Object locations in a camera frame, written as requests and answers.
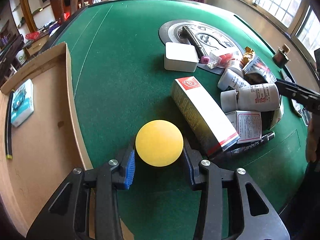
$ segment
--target gold wrapper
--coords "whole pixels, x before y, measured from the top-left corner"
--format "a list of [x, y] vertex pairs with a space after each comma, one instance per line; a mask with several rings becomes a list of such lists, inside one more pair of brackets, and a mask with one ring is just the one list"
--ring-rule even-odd
[[249, 48], [248, 46], [244, 48], [245, 53], [243, 54], [243, 66], [247, 65], [253, 58], [256, 53], [254, 52], [253, 49]]

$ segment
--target ball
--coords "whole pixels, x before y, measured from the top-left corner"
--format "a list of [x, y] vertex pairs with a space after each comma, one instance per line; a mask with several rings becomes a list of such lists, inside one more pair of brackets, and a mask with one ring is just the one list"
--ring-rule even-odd
[[177, 160], [183, 149], [180, 130], [172, 123], [155, 120], [146, 123], [136, 137], [136, 150], [146, 163], [163, 167]]

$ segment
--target small white box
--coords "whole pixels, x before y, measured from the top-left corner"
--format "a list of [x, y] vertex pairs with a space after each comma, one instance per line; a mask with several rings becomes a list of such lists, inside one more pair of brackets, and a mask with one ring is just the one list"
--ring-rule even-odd
[[171, 96], [207, 156], [227, 150], [239, 139], [229, 119], [195, 77], [175, 79]]
[[18, 127], [33, 111], [33, 83], [31, 79], [28, 79], [13, 93], [11, 105], [12, 125]]
[[255, 142], [261, 140], [261, 113], [257, 111], [233, 111], [227, 113], [229, 121], [240, 136], [237, 143]]
[[175, 42], [165, 44], [164, 68], [166, 70], [194, 72], [198, 63], [198, 54], [193, 45]]

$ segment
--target green felt surface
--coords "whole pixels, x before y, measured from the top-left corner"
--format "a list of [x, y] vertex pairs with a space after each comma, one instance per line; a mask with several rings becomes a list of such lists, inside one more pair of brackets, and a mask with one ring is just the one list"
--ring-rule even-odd
[[[156, 119], [174, 123], [191, 146], [199, 148], [170, 88], [175, 78], [194, 75], [219, 104], [220, 76], [199, 68], [190, 74], [164, 69], [165, 47], [158, 30], [177, 19], [222, 30], [241, 47], [254, 49], [280, 77], [261, 39], [222, 9], [171, 0], [120, 0], [87, 8], [58, 42], [65, 41], [71, 52], [76, 111], [94, 167], [114, 158], [145, 123]], [[307, 166], [306, 128], [288, 99], [283, 100], [285, 114], [273, 129], [275, 139], [226, 167], [245, 167], [276, 210], [294, 194]], [[137, 157], [133, 184], [129, 191], [118, 192], [118, 200], [121, 218], [136, 240], [192, 239], [200, 193], [189, 189], [179, 162], [156, 168]], [[224, 221], [227, 236], [228, 218]]]

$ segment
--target silver screw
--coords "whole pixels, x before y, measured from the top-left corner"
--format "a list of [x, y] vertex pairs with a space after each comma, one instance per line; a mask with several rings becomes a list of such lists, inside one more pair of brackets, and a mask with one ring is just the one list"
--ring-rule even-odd
[[203, 166], [209, 166], [209, 165], [210, 165], [210, 161], [208, 161], [208, 160], [202, 160], [202, 161], [201, 161], [201, 164], [202, 164]]
[[81, 171], [82, 171], [82, 169], [79, 168], [79, 167], [77, 167], [77, 168], [74, 168], [72, 172], [73, 172], [74, 174], [79, 174], [79, 173], [81, 173]]
[[115, 166], [117, 164], [118, 164], [118, 161], [116, 159], [112, 159], [109, 161], [109, 165], [111, 165], [111, 166]]
[[241, 175], [244, 175], [245, 174], [245, 169], [244, 168], [238, 168], [237, 169], [237, 172]]

